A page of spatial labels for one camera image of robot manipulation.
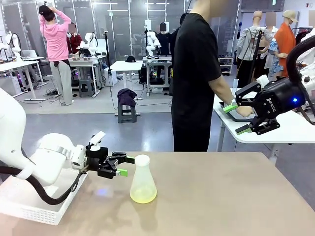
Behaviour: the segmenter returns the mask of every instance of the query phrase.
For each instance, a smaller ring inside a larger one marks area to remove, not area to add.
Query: man's hand
[[[287,53],[278,53],[276,56],[279,58],[287,58]]]
[[[242,117],[248,117],[253,114],[253,110],[249,106],[240,106],[236,109],[237,113],[240,114]]]
[[[54,13],[56,13],[58,10],[55,9],[53,6],[50,6],[49,9],[51,9]]]

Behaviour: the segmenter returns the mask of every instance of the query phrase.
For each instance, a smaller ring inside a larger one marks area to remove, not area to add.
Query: black t-shirt
[[[172,67],[174,67],[174,51],[175,51],[175,42],[176,42],[176,37],[178,33],[179,28],[177,28],[172,34],[171,34],[171,40],[170,40],[170,51],[172,55]]]
[[[188,14],[178,30],[175,43],[174,126],[210,128],[214,92],[208,82],[220,76],[216,36],[199,14]]]
[[[166,34],[159,33],[157,35],[157,39],[159,40],[159,43],[161,44],[161,56],[169,55],[168,44],[170,43],[170,40],[171,40],[171,34],[170,33],[166,33]]]

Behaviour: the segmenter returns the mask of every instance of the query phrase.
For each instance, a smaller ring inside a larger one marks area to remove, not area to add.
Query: white robot
[[[148,46],[147,46],[147,51],[149,53],[148,59],[158,59],[158,56],[153,55],[153,51],[156,50],[156,48],[160,48],[161,44],[156,37],[155,32],[147,32],[147,38],[148,38]]]
[[[97,39],[96,39],[96,35],[95,33],[87,33],[85,35],[85,40],[87,41],[87,43],[85,43],[84,41],[82,41],[80,43],[80,48],[81,49],[88,49],[92,55],[93,58],[96,57],[96,51],[97,51]]]
[[[25,111],[1,88],[0,101],[5,101],[0,103],[0,161],[8,165],[0,166],[0,173],[26,179],[48,204],[63,202],[86,171],[96,171],[98,176],[112,179],[118,175],[127,176],[126,170],[116,169],[116,166],[124,162],[134,164],[134,158],[123,152],[113,152],[108,156],[108,149],[98,145],[105,135],[103,132],[93,136],[87,146],[74,146],[70,138],[62,134],[47,134],[40,140],[36,152],[26,158],[21,152],[26,125]],[[80,172],[69,190],[60,198],[53,199],[46,194],[43,186],[54,184],[62,168]]]
[[[11,48],[11,50],[14,53],[14,55],[16,57],[16,60],[17,61],[22,61],[21,54],[20,54],[21,48],[19,46],[19,37],[18,37],[18,35],[15,34],[15,33],[12,34],[12,32],[10,30],[8,30],[8,32],[7,32],[6,36],[5,36],[5,41],[6,41],[6,44],[0,43],[0,49],[1,50],[9,49],[10,43],[12,42],[13,47]]]

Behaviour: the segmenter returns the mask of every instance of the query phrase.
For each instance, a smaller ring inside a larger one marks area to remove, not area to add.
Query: stool
[[[118,123],[123,123],[123,121],[131,121],[132,123],[137,122],[137,113],[135,107],[123,109],[123,105],[118,104]]]
[[[79,80],[79,96],[80,97],[93,97],[95,92],[91,80]]]

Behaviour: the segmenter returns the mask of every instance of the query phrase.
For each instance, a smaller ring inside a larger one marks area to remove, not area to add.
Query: plastic flask
[[[150,158],[147,155],[136,156],[136,171],[130,189],[130,197],[136,203],[149,203],[157,196],[157,188],[149,169]]]

